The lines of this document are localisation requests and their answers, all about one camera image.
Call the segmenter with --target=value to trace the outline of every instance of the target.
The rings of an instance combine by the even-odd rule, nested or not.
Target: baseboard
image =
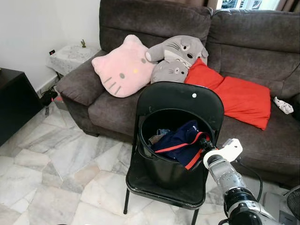
[[[49,90],[52,86],[56,85],[59,81],[59,78],[57,76],[52,77],[47,82],[45,82],[36,92],[39,98],[42,97],[42,93]]]

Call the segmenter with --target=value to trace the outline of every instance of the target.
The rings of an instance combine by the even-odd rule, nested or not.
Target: plastic bucket
[[[187,170],[178,161],[165,158],[154,153],[148,146],[148,139],[156,134],[157,129],[176,130],[190,120],[197,120],[198,129],[210,135],[211,142],[215,143],[215,136],[210,125],[201,117],[190,112],[178,109],[163,109],[148,115],[139,127],[140,144],[138,151],[144,158],[148,175],[159,186],[167,189],[175,189],[184,186],[188,181],[196,177],[196,168]]]

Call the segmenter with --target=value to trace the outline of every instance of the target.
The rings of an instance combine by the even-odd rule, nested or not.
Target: red pillow
[[[224,77],[222,77],[213,69],[208,68],[207,65],[200,58],[198,58],[188,70],[188,74],[184,83],[201,85],[213,90],[219,86],[223,80]]]
[[[216,92],[223,102],[226,116],[266,129],[271,112],[268,88],[239,78],[223,78],[201,59],[191,67],[185,83],[204,86]]]

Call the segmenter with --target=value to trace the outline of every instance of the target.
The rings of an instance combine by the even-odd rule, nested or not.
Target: tile floor
[[[50,105],[0,147],[0,225],[188,225],[193,212],[131,194],[123,215],[131,145],[92,137]],[[255,195],[259,182],[244,177]],[[286,190],[264,183],[263,192]],[[225,218],[209,176],[198,225]]]

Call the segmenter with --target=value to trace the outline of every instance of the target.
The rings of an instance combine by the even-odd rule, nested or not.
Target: black chair
[[[199,207],[205,200],[205,183],[208,170],[203,163],[196,168],[196,177],[178,189],[158,186],[148,176],[144,159],[137,147],[138,132],[145,116],[163,109],[178,109],[192,113],[205,120],[213,130],[216,144],[224,117],[222,101],[213,91],[201,87],[175,82],[157,82],[143,90],[136,109],[135,131],[132,144],[130,167],[126,175],[127,192],[124,214],[127,214],[129,192],[160,202],[195,210],[192,225],[195,224]]]

